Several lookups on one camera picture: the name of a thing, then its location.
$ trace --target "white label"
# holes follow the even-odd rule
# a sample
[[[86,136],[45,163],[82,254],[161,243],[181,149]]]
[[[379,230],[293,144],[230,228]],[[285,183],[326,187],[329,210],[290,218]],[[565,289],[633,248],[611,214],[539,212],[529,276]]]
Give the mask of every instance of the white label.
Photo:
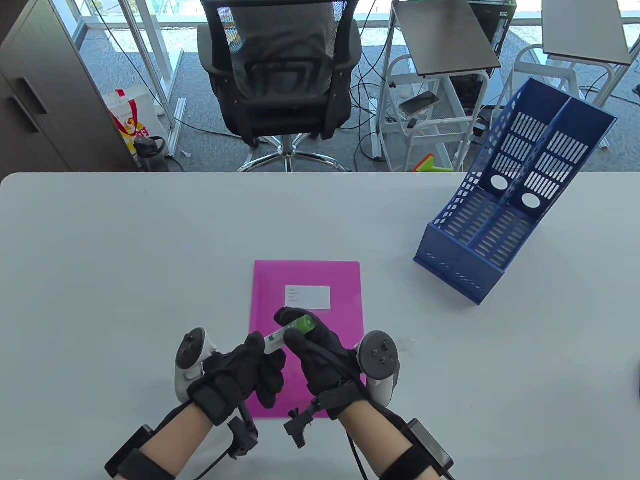
[[[284,306],[305,310],[331,310],[331,287],[287,285]]]

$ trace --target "green cap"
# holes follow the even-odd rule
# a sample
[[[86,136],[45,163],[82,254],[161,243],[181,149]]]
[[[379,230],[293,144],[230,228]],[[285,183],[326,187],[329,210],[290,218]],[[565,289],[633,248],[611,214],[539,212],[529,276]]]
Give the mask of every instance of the green cap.
[[[302,332],[303,335],[308,334],[316,327],[316,321],[310,315],[300,317],[295,320],[294,324],[294,328]]]

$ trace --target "red and white bag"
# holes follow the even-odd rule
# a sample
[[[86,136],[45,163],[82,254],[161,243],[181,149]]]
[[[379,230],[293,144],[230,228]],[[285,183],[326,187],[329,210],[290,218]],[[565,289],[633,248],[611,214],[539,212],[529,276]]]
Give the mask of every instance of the red and white bag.
[[[116,93],[103,95],[102,98],[132,155],[136,154],[133,146],[135,137],[160,136],[168,139],[156,115],[153,97],[145,85],[116,90]]]

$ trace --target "green object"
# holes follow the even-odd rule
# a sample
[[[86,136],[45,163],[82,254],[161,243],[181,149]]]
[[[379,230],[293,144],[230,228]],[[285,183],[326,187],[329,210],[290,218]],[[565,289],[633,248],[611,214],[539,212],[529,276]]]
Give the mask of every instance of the green object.
[[[316,327],[316,321],[310,315],[305,315],[300,317],[298,320],[295,320],[288,324],[285,328],[295,328],[296,330],[301,331],[304,335],[311,332]]]
[[[414,169],[414,172],[417,173],[424,173],[424,172],[431,172],[431,173],[445,173],[445,172],[453,172],[453,168],[442,168],[439,166],[435,166],[434,162],[435,162],[435,155],[434,154],[429,154],[427,155]]]
[[[270,355],[276,350],[284,347],[284,332],[289,328],[295,328],[306,335],[316,327],[316,322],[310,315],[301,316],[299,319],[285,325],[277,332],[273,332],[268,337],[264,337],[264,354]]]

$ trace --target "cabinet handle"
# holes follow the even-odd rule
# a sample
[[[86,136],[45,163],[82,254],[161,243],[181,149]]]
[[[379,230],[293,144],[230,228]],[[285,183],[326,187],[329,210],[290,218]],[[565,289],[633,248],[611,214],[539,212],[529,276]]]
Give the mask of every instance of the cabinet handle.
[[[27,125],[27,128],[30,130],[30,133],[40,133],[40,129],[38,128],[38,124],[33,120],[31,113],[24,107],[22,102],[16,98],[11,97],[8,99],[10,103],[13,104],[16,111],[18,111],[24,120],[24,123]]]
[[[35,105],[36,105],[36,107],[38,109],[38,113],[40,115],[48,114],[49,112],[47,111],[47,108],[44,106],[44,103],[40,99],[40,96],[33,89],[31,84],[29,83],[29,81],[26,78],[18,78],[18,83],[20,83],[22,85],[22,88],[31,97],[31,100],[33,101],[33,103],[35,103]]]

